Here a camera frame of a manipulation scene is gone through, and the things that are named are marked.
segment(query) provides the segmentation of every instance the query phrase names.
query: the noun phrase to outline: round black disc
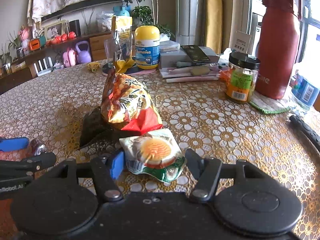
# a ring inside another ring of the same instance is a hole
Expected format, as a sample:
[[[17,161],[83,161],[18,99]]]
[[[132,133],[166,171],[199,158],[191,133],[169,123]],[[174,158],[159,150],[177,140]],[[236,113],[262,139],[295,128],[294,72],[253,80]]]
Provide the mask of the round black disc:
[[[280,235],[295,226],[302,205],[293,192],[277,183],[235,184],[220,192],[213,208],[224,224],[246,235]]]
[[[55,178],[21,190],[13,199],[11,215],[20,230],[59,235],[86,224],[97,207],[98,201],[90,190]]]

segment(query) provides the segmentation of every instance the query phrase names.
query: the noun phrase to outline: orange radio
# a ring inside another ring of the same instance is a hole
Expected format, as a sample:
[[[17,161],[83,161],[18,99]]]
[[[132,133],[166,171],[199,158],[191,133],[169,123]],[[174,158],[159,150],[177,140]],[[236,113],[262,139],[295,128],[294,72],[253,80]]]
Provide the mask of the orange radio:
[[[31,40],[29,42],[30,50],[36,50],[36,49],[43,47],[45,45],[45,41],[46,40],[45,40],[44,36]]]

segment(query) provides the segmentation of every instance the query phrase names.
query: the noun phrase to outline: glass cup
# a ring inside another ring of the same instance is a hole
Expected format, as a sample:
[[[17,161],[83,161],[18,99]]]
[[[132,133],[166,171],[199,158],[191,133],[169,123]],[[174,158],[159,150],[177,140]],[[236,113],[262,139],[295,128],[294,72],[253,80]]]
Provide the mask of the glass cup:
[[[116,51],[116,43],[114,39],[104,41],[104,49],[106,51],[108,67],[113,68],[113,57]]]

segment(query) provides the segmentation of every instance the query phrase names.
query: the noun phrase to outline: white and green snack packet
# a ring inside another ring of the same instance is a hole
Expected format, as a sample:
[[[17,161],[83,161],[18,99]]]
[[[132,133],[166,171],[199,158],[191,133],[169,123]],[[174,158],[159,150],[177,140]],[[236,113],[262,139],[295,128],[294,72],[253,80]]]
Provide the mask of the white and green snack packet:
[[[169,129],[119,141],[125,152],[127,168],[134,174],[146,173],[159,181],[170,182],[180,176],[187,163]]]

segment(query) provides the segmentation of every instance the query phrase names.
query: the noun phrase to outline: framed photo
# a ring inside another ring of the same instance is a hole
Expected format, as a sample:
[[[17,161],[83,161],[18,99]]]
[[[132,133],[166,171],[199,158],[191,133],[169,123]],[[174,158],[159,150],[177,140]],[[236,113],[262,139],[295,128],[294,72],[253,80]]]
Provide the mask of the framed photo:
[[[51,25],[47,25],[44,27],[44,36],[46,41],[49,41],[55,38],[58,35],[63,35],[68,32],[68,24],[69,21],[62,20],[59,22],[55,22]]]

